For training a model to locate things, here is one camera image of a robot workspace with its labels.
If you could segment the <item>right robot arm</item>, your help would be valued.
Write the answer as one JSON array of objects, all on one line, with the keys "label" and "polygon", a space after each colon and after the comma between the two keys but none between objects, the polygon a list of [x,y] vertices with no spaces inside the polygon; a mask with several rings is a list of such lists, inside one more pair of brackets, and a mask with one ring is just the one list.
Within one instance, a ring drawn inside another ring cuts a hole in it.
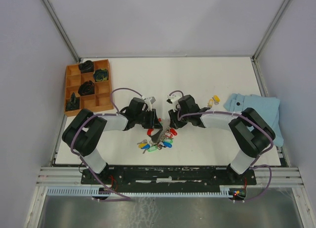
[{"label": "right robot arm", "polygon": [[200,128],[219,128],[232,132],[240,150],[227,167],[227,180],[238,184],[244,179],[244,173],[265,152],[274,146],[276,137],[272,128],[253,108],[240,113],[212,111],[208,107],[200,108],[191,95],[169,94],[167,102],[170,126],[174,129],[187,123]]}]

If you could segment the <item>bunch of coloured key tags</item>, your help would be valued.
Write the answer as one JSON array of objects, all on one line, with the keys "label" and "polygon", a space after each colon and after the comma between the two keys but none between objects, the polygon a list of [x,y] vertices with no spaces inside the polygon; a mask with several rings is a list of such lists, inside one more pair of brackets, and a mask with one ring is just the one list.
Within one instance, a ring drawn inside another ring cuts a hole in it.
[{"label": "bunch of coloured key tags", "polygon": [[154,151],[160,151],[162,149],[170,149],[172,148],[173,144],[173,138],[177,136],[178,133],[176,132],[175,129],[169,128],[167,132],[163,135],[163,138],[157,142],[153,143],[150,140],[144,139],[141,142],[137,143],[138,148],[140,148],[143,151],[143,154],[146,152],[154,152]]}]

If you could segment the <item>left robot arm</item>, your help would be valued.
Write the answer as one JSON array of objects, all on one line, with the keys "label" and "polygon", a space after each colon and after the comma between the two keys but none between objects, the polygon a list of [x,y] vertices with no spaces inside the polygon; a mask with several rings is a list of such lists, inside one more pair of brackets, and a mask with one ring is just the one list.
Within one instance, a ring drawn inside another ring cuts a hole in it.
[{"label": "left robot arm", "polygon": [[156,110],[150,109],[151,100],[134,97],[129,105],[117,114],[94,114],[82,109],[62,134],[62,141],[71,152],[83,159],[83,163],[91,169],[92,178],[100,184],[109,179],[107,162],[96,149],[101,135],[105,131],[127,131],[136,124],[144,129],[157,129],[163,126],[158,120]]}]

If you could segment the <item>yellow tagged key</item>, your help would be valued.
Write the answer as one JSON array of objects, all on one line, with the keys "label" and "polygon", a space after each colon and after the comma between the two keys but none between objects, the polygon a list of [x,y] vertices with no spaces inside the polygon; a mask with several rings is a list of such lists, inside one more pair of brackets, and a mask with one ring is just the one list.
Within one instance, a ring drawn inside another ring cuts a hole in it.
[{"label": "yellow tagged key", "polygon": [[212,108],[213,107],[213,105],[214,105],[214,100],[213,99],[210,99],[209,101],[208,101],[208,107],[209,108]]}]

